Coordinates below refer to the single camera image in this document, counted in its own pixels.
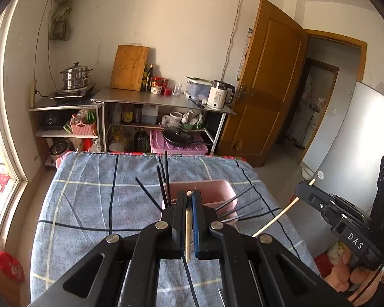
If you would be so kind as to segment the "person's right hand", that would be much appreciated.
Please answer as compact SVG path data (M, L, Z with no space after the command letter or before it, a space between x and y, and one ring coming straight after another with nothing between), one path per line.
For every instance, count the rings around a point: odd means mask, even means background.
M368 296L370 298L374 295L383 272L376 274L376 271L371 271L365 267L357 267L351 270L348 263L350 262L353 254L347 248L344 247L343 253L338 263L333 267L331 274L325 279L325 281L333 287L337 292L345 292L350 284L359 284L359 288L355 294L359 294L363 289L366 289L362 296Z

